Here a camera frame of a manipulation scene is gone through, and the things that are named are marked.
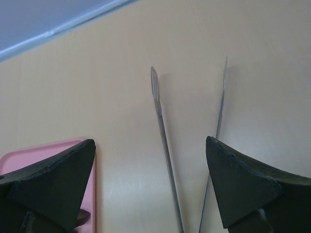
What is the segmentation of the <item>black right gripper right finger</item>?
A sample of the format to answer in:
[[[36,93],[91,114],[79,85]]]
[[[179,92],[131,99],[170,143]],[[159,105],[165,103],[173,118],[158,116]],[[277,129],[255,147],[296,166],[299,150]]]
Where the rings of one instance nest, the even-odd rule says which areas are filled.
[[[309,233],[311,180],[246,156],[214,137],[206,158],[223,227],[230,233]]]

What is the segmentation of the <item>metal serving tongs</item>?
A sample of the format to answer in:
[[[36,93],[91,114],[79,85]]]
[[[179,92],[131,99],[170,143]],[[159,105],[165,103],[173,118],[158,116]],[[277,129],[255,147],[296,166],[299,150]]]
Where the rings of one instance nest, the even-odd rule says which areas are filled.
[[[218,122],[217,122],[216,139],[219,138],[220,131],[221,131],[224,100],[225,100],[227,68],[228,68],[228,59],[225,60],[225,66],[224,66],[224,72],[223,72],[223,90],[222,90],[219,116],[218,116]],[[178,194],[177,194],[175,180],[174,180],[172,161],[170,157],[168,141],[167,141],[166,131],[165,131],[165,125],[164,125],[164,120],[163,120],[163,114],[162,114],[162,108],[161,108],[161,102],[160,102],[159,78],[154,67],[151,67],[150,76],[151,76],[151,90],[152,90],[152,95],[153,95],[154,104],[155,104],[155,111],[157,115],[164,155],[166,158],[167,171],[168,171],[169,178],[170,178],[174,209],[175,209],[175,214],[176,214],[176,219],[177,219],[177,224],[178,224],[178,231],[180,233],[183,233],[184,232],[183,221],[182,221],[181,210],[180,210],[179,201],[178,201]]]

